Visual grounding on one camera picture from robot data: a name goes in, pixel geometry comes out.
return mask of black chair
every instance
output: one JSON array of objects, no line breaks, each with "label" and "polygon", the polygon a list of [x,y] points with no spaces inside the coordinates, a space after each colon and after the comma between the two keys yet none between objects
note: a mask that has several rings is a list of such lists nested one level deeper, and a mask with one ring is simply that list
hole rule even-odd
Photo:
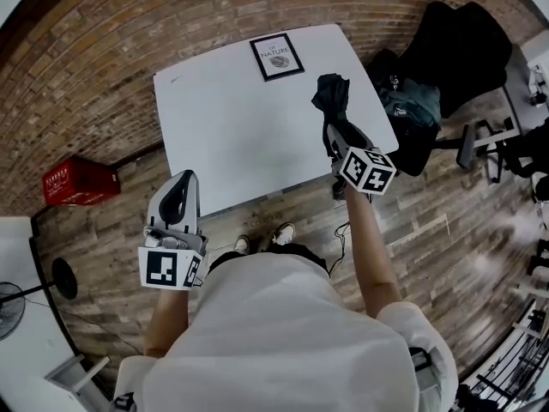
[{"label": "black chair", "polygon": [[[477,3],[452,9],[433,2],[406,51],[398,58],[382,50],[366,71],[377,90],[398,89],[406,78],[438,87],[441,116],[448,118],[472,98],[505,84],[511,51],[504,30]],[[418,127],[404,118],[389,120],[400,146],[391,159],[404,173],[419,175],[436,148],[437,127]]]}]

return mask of person's forearm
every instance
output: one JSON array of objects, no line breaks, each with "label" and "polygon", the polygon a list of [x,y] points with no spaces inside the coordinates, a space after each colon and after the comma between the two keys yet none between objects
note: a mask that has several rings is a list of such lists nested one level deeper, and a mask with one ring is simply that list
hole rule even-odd
[{"label": "person's forearm", "polygon": [[396,275],[366,195],[351,186],[345,189],[351,223],[353,260],[368,315],[375,318],[391,302],[401,300]]},{"label": "person's forearm", "polygon": [[153,317],[143,337],[144,354],[164,357],[189,326],[189,292],[160,290]]}]

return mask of black and white marker cube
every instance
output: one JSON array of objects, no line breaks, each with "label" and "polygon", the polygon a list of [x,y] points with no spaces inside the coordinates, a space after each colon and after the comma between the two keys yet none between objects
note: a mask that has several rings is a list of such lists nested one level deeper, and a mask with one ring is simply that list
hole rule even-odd
[{"label": "black and white marker cube", "polygon": [[343,161],[340,175],[357,191],[382,195],[396,173],[395,165],[385,154],[351,147]]},{"label": "black and white marker cube", "polygon": [[143,287],[190,290],[202,256],[191,250],[139,247],[139,271]]}]

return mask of white sneaker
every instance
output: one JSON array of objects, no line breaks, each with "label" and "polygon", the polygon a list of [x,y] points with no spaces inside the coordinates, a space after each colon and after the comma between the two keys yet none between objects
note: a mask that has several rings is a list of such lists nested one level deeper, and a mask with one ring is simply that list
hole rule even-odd
[{"label": "white sneaker", "polygon": [[295,226],[292,223],[284,223],[273,235],[273,244],[286,245],[292,242],[295,235]]},{"label": "white sneaker", "polygon": [[246,235],[240,235],[232,249],[242,255],[250,255],[250,239]]}]

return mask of red plastic box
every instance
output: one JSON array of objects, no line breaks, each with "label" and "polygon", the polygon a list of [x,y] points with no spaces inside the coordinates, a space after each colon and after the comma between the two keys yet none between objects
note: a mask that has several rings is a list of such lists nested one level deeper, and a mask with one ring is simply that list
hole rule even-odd
[{"label": "red plastic box", "polygon": [[76,156],[44,175],[42,186],[49,206],[96,204],[120,193],[115,170]]}]

